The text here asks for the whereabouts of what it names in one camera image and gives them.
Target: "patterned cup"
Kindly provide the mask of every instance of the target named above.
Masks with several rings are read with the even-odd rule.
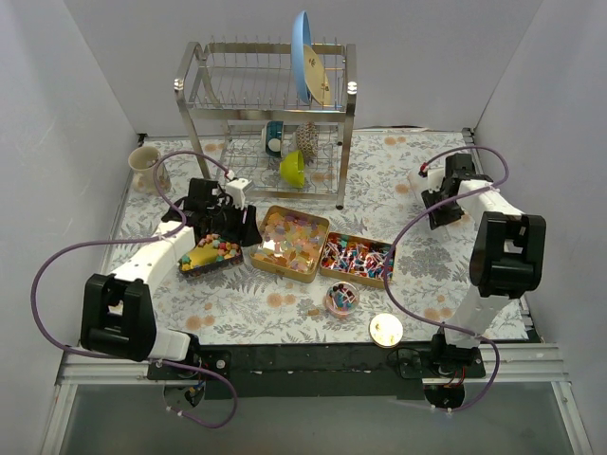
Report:
[[[160,151],[156,147],[150,146],[139,147],[129,155],[129,166],[133,170],[132,187],[134,191],[158,195],[156,185],[154,185],[154,165],[160,157]],[[164,163],[158,169],[158,181],[164,192],[171,189],[171,178]]]

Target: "flower pattern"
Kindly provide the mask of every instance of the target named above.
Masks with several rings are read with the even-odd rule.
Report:
[[[164,155],[190,150],[188,140],[150,140],[146,145]],[[203,150],[220,158],[223,139],[205,139]],[[322,201],[253,199],[258,222],[272,205],[312,213],[331,222],[331,230],[380,241],[392,241],[405,224],[422,210],[407,181],[408,172],[432,155],[464,145],[456,133],[354,134],[344,210]],[[188,182],[199,177],[193,156],[165,161],[173,184],[172,199],[187,193]],[[320,180],[324,176],[312,175]],[[157,196],[129,191],[119,237],[152,234],[167,210]],[[430,231],[427,222],[415,225],[396,250],[392,289],[398,300],[418,315],[433,320],[452,316],[469,287],[469,255],[476,233],[463,217],[442,233]],[[111,268],[124,263],[138,246],[116,246]],[[407,340],[428,340],[436,328],[408,318],[397,310],[381,289],[358,286],[360,304],[346,319],[328,315],[322,298],[334,279],[320,274],[310,283],[294,282],[264,272],[246,262],[195,280],[184,280],[176,268],[154,295],[158,323],[198,335],[206,344],[263,344],[370,341],[368,324],[377,313],[393,313],[404,325]],[[486,335],[495,339],[526,338],[517,301],[493,321]]]

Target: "blue plate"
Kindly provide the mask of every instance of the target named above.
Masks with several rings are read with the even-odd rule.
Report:
[[[300,100],[309,104],[310,91],[305,83],[304,45],[312,46],[310,24],[307,22],[307,13],[300,12],[293,23],[293,39],[291,40],[291,67],[295,78],[295,87]]]

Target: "metal dish rack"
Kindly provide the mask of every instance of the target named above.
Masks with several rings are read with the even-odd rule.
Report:
[[[175,97],[195,151],[202,153],[194,121],[221,121],[226,137],[222,162],[252,179],[251,195],[334,201],[342,209],[357,98],[356,47],[336,40],[312,48],[333,86],[330,105],[299,99],[291,72],[291,44],[258,41],[212,40],[204,49],[189,43],[175,77]],[[306,166],[301,189],[286,184],[278,171],[280,159],[265,153],[260,133],[270,120],[285,123],[287,151],[294,150],[298,125],[311,121],[317,127],[318,155]],[[198,158],[198,164],[205,178],[211,178],[206,161]]]

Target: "wall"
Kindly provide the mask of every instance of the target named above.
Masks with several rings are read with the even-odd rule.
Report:
[[[355,126],[476,125],[541,0],[65,3],[135,130],[184,136],[173,79],[186,44],[212,35],[289,42],[302,9],[315,41],[357,45]]]
[[[504,194],[546,218],[543,281],[529,304],[561,346],[595,453],[607,452],[606,20],[601,0],[544,1],[477,129],[510,163]]]
[[[61,352],[29,310],[51,253],[106,238],[136,136],[61,0],[0,0],[0,452],[38,453]],[[75,343],[85,279],[101,249],[70,255],[43,278],[42,316]]]

